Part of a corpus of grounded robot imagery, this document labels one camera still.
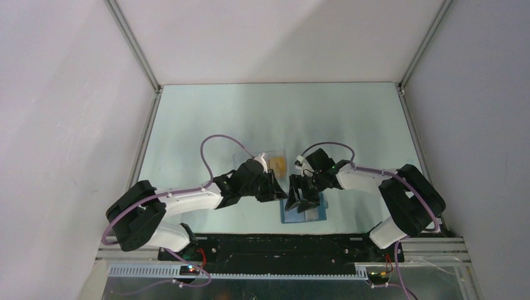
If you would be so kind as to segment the blue leather card holder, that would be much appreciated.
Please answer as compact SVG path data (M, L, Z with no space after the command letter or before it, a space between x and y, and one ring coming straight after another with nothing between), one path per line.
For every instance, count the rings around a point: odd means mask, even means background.
M281 213L281 223L282 224L297 224L297 223L310 223L310 222L319 222L326 221L328 202L324 197L322 192L319 193L320 205L316 208L298 212L297 209L292 209L290 211L285 210L285 205L287 203L286 199L280 200L280 213Z

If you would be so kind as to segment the clear acrylic card box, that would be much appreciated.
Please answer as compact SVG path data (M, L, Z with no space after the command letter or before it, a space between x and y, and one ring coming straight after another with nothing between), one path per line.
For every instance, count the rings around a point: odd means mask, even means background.
M274 175L277 179L284 179L287 177L288 165L285 150L278 149L272 151L263 152L238 152L232 156L234 161L234 167L239 167L242 163L248 159L257 161L260 164L260 168L264 171L273 170Z

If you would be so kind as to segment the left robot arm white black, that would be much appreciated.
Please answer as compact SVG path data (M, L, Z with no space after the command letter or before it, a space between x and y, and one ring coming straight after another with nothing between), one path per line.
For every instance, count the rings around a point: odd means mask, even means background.
M119 245L124 252L143 246L166 248L182 260L190 260L198 251L189 225L169 224L172 216L203 209L222 209L237 204L241 198L254 197L260 203L286 199L272 169L248 159L236 170L212 177L197 188L159 192L148 180L137 182L106 211L109 227L102 237L107 246ZM113 232L115 241L108 241Z

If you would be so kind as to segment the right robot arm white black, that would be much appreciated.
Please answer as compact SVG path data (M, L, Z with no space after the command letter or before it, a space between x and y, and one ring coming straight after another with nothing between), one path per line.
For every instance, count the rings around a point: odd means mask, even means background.
M299 172L289 177L285 211L302 213L320 206L320 195L327 189L382 198L390 216L367 234L363 251L371 261L380 261L395 242L421 234L446 208L444 199L412 164L390 171L374 169L348 159L336 162L321 148L299 156L294 164Z

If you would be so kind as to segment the gold card in box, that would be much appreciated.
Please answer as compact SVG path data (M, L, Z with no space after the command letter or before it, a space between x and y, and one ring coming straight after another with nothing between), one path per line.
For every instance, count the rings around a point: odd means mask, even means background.
M275 177L278 179L287 176L287 162L284 156L271 156L268 159L268 166L274 171Z

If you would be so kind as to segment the left controller board with leds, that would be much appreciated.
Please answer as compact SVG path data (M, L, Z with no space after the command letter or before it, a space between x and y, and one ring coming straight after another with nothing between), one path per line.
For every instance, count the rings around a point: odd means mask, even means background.
M179 269L180 276L200 276L201 274L201 270L192 265L182 265Z

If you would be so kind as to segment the controller board with leds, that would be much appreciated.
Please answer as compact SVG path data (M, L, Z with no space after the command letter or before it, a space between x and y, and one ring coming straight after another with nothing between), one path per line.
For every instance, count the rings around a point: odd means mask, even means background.
M367 274L367 282L374 287L385 287L389 285L392 272L369 272Z
M180 276L200 276L201 274L201 270L192 265L182 265L179 269Z

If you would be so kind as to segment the right controller board with leds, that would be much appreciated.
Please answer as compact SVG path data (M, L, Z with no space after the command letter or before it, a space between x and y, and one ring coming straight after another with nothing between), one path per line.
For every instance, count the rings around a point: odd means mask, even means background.
M369 272L367 274L367 282L374 287L385 287L389 285L392 272Z

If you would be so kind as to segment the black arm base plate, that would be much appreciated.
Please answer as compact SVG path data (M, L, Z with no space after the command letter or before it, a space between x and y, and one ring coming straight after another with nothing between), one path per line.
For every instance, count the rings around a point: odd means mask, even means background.
M336 256L354 262L394 259L395 244L378 247L368 234L198 234L176 254L188 261L218 263L237 254Z

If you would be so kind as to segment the left aluminium frame post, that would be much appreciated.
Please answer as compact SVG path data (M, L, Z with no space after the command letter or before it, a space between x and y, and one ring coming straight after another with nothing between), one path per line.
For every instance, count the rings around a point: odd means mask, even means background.
M119 1L116 0L104 0L112 18L114 19L117 28L120 30L126 44L129 46L133 57L139 64L141 71L144 73L149 85L152 87L155 93L161 90L161 84L159 83L156 75L145 55L138 39L136 38L134 31L121 8Z

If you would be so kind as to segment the aluminium frame post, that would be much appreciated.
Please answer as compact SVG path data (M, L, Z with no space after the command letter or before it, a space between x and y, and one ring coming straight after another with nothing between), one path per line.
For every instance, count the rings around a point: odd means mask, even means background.
M418 64L420 63L420 60L424 56L424 53L427 51L427 48L429 47L431 41L433 40L435 34L437 33L440 25L444 21L444 18L446 17L446 14L450 10L451 6L453 5L453 0L443 0L440 7L438 8L433 20L431 21L430 25L428 26L428 29L421 39L421 42L419 46L417 47L416 51L414 52L414 55L407 65L407 68L401 77L401 80L399 81L399 87L400 89L405 89L406 85L408 84L409 80L411 79L415 69L417 68Z
M133 57L139 64L141 71L144 73L149 85L152 87L155 93L161 90L161 84L159 83L156 75L145 55L138 39L136 38L134 31L121 8L119 1L116 0L104 0L112 18L114 19L117 28L120 30L126 44L129 46Z

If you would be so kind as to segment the right aluminium frame post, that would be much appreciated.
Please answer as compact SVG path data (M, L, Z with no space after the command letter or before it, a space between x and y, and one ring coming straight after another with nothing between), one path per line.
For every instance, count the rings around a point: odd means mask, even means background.
M408 84L409 80L411 79L415 69L417 68L418 64L420 63L420 60L424 56L424 53L427 51L427 48L429 47L431 41L433 40L435 34L437 33L440 25L444 21L444 18L446 17L446 14L450 10L451 6L453 5L453 0L443 0L440 7L438 8L433 20L431 21L430 25L428 26L428 29L421 39L421 42L419 46L417 47L416 51L414 52L414 55L407 65L407 68L401 77L401 80L399 81L399 87L400 89L405 89L406 85Z

